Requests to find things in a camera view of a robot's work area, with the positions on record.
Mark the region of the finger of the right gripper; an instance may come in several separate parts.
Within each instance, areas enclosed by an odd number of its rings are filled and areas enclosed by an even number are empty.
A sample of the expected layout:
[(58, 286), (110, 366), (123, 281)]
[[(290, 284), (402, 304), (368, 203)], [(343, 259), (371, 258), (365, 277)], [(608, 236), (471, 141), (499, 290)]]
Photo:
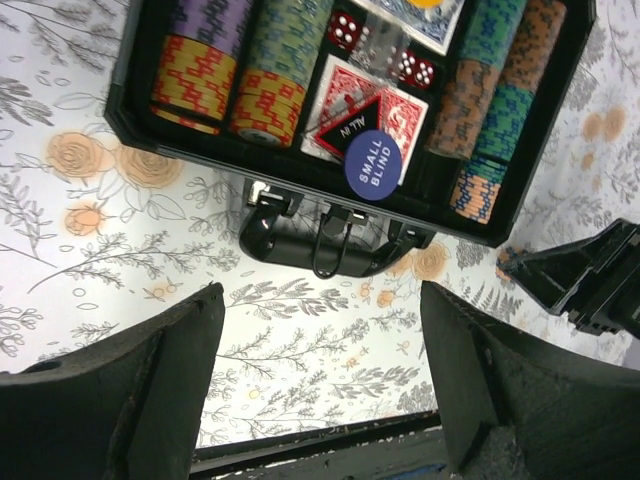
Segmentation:
[(639, 336), (639, 225), (618, 219), (592, 237), (521, 254), (504, 271), (576, 330)]

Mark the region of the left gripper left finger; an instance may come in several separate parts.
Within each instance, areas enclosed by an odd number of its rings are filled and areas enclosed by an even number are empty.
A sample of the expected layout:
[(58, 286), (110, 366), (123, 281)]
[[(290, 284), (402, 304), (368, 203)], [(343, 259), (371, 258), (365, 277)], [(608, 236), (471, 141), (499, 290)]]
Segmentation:
[(72, 353), (1, 374), (4, 479), (186, 479), (225, 318), (209, 284)]

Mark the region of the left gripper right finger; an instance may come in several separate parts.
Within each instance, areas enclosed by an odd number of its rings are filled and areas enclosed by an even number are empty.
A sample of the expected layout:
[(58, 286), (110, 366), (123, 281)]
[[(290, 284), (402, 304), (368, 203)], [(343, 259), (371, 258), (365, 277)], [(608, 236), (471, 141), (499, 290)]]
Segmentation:
[(422, 284), (421, 321), (454, 472), (638, 478), (638, 371), (546, 342), (435, 282)]

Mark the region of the blue round blind button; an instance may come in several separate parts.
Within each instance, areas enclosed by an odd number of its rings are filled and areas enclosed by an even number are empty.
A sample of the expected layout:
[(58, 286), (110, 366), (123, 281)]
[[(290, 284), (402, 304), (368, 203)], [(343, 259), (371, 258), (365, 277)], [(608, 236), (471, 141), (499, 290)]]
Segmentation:
[(349, 144), (343, 166), (347, 183), (359, 197), (379, 201), (389, 197), (399, 184), (402, 154), (389, 134), (368, 130)]

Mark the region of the red triangular all-in token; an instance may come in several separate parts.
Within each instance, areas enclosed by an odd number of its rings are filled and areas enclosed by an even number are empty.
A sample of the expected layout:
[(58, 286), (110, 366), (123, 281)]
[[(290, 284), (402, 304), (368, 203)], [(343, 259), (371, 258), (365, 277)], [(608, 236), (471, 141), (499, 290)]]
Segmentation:
[(382, 93), (377, 92), (331, 115), (312, 134), (312, 155), (323, 160), (339, 161), (358, 135), (380, 129), (381, 111)]

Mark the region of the tan blue chip stack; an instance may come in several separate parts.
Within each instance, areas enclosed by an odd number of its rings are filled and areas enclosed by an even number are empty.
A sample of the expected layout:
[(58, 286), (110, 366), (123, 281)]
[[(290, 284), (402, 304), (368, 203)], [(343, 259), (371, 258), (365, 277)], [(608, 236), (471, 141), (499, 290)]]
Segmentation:
[(504, 265), (524, 253), (526, 253), (525, 248), (516, 248), (511, 246), (505, 247), (499, 251), (496, 257), (495, 274), (502, 283), (507, 284), (512, 281), (511, 277), (503, 270)]

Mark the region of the yellow round blind button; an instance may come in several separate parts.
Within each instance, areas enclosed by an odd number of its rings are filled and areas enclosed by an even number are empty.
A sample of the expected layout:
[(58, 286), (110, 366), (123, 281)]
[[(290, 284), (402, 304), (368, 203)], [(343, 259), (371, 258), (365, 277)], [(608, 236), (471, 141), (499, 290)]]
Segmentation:
[(421, 9), (431, 9), (440, 6), (444, 0), (408, 0), (409, 3)]

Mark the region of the black poker set case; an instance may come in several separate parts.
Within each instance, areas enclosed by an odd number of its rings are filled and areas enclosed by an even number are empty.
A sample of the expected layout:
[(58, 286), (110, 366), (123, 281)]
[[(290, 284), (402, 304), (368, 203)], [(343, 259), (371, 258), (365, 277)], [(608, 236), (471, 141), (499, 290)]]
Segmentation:
[(349, 185), (354, 169), (344, 154), (365, 132), (389, 131), (385, 117), (391, 110), (391, 90), (366, 87), (322, 119), (320, 82), (333, 56), (328, 47), (321, 49), (290, 147), (243, 140), (232, 134), (228, 121), (214, 121), (213, 132), (206, 133), (160, 117), (151, 92), (171, 7), (168, 1), (134, 1), (129, 6), (105, 110), (119, 140), (242, 176), (249, 213), (239, 244), (249, 257), (355, 278), (382, 272), (410, 250), (426, 247), (438, 233), (487, 247), (509, 237), (596, 20), (594, 2), (565, 3), (557, 39), (522, 117), (515, 151), (504, 163), (506, 176), (487, 221), (479, 222), (447, 203), (463, 161), (425, 146), (435, 127), (433, 116), (422, 124), (406, 178), (389, 196), (367, 200)]

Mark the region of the chip column in case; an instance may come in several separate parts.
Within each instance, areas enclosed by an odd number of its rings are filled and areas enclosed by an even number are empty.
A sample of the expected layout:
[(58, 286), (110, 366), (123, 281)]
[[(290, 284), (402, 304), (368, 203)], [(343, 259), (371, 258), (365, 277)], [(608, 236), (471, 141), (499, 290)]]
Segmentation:
[(489, 222), (565, 15), (560, 1), (524, 3), (474, 150), (450, 200), (460, 216)]
[(253, 5), (247, 0), (174, 3), (150, 95), (153, 114), (201, 133), (220, 132)]
[(292, 144), (332, 7), (314, 0), (263, 3), (231, 114), (233, 133), (271, 147)]
[(523, 0), (476, 3), (427, 141), (430, 151), (461, 159), (471, 156), (525, 6)]

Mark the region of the floral table mat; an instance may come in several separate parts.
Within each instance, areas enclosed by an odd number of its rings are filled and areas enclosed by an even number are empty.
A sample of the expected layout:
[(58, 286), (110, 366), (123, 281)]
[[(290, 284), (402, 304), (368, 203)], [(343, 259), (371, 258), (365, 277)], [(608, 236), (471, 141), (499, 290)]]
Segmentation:
[(639, 5), (601, 1), (511, 237), (451, 236), (385, 273), (327, 281), (237, 243), (241, 178), (122, 146), (103, 117), (124, 1), (1, 5), (1, 367), (102, 340), (221, 282), (203, 446), (436, 406), (419, 322), (432, 280), (493, 316), (620, 364), (628, 335), (546, 314), (499, 269), (639, 217)]

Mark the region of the blue playing card deck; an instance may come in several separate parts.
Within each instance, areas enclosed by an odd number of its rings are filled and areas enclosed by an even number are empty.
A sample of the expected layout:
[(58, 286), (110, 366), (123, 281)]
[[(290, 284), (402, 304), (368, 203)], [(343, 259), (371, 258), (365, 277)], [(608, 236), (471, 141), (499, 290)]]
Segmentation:
[(465, 1), (441, 1), (431, 7), (417, 6), (412, 1), (404, 0), (355, 0), (354, 4), (400, 26), (412, 39), (445, 56)]

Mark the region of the red playing card deck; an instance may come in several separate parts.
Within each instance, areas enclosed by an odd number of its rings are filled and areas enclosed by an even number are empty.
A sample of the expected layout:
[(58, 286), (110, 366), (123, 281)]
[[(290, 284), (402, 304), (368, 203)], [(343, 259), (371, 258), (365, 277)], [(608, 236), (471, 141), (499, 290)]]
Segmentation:
[(303, 129), (301, 152), (313, 156), (312, 134), (322, 121), (377, 92), (382, 93), (382, 124), (379, 130), (395, 140), (402, 154), (403, 171), (407, 171), (429, 105), (396, 87), (383, 84), (381, 80), (334, 55), (328, 56), (324, 64)]

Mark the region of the red dice row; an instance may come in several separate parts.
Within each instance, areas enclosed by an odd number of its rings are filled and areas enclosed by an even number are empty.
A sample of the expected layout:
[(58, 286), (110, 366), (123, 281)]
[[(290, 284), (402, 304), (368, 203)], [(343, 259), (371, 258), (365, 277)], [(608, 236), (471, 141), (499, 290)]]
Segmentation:
[(433, 63), (410, 49), (411, 39), (402, 28), (375, 14), (334, 9), (327, 37), (351, 65), (377, 79), (419, 90), (435, 85)]

